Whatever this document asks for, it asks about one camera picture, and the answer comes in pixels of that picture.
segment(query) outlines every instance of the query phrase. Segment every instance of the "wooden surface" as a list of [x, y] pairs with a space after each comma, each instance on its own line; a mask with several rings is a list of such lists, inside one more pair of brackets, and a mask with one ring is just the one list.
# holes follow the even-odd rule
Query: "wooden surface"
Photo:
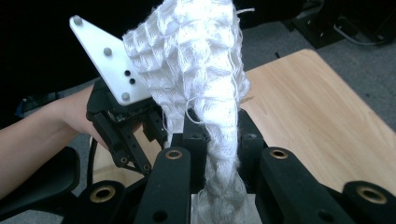
[[[352, 180], [375, 183], [396, 195], [396, 134], [312, 50], [302, 50], [247, 72], [242, 103], [271, 147], [292, 151], [322, 184], [342, 190]], [[136, 133], [148, 157], [160, 150]], [[128, 186], [141, 176], [114, 166], [98, 148], [94, 182]]]

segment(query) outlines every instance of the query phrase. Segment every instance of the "human hand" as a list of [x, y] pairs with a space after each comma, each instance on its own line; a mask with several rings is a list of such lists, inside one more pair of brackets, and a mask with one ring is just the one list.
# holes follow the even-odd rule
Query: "human hand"
[[105, 141], [99, 132], [93, 127], [92, 122], [87, 120], [87, 103], [90, 99], [93, 86], [72, 95], [64, 97], [57, 102], [58, 111], [61, 113], [61, 119], [78, 133], [84, 133], [92, 136], [100, 145], [107, 148]]

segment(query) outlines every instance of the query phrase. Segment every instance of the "white fabric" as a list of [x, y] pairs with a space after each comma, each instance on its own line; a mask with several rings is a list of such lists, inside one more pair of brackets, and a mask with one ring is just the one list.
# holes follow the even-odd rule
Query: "white fabric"
[[192, 202], [192, 223], [250, 223], [236, 171], [237, 111], [250, 84], [232, 1], [165, 0], [123, 42], [164, 111], [169, 136], [182, 133], [189, 107], [209, 133], [206, 184]]

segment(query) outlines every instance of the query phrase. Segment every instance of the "metal plate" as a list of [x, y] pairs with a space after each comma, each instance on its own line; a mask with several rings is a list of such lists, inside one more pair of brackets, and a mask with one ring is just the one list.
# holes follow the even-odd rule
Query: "metal plate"
[[120, 39], [80, 16], [70, 18], [69, 23], [79, 43], [120, 105], [130, 105], [151, 97], [149, 89], [134, 70]]

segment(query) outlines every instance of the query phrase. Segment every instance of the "screw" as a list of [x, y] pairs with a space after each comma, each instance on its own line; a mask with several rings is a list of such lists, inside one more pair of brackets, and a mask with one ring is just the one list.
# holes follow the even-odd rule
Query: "screw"
[[131, 96], [129, 95], [128, 92], [123, 93], [122, 96], [121, 96], [122, 100], [124, 100], [124, 101], [129, 100], [130, 97]]
[[82, 18], [80, 16], [74, 16], [73, 22], [75, 25], [82, 25]]
[[106, 55], [106, 56], [110, 56], [111, 55], [111, 49], [110, 48], [105, 48], [104, 50], [103, 50], [103, 53]]

